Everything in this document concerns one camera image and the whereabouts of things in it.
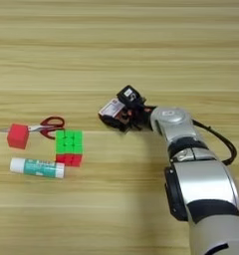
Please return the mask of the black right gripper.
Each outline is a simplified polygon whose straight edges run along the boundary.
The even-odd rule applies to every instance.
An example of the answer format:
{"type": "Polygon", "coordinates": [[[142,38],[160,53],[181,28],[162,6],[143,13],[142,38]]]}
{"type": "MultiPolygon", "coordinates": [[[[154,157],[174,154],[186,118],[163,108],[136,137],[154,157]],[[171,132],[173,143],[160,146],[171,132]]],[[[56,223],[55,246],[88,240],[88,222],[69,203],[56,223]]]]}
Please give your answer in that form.
{"type": "Polygon", "coordinates": [[[111,117],[111,116],[100,116],[100,120],[111,128],[117,128],[120,131],[126,131],[132,128],[142,130],[143,128],[151,129],[150,117],[152,112],[155,110],[155,106],[146,106],[144,103],[129,103],[122,102],[119,100],[120,105],[123,109],[126,109],[126,124],[111,117]]]}

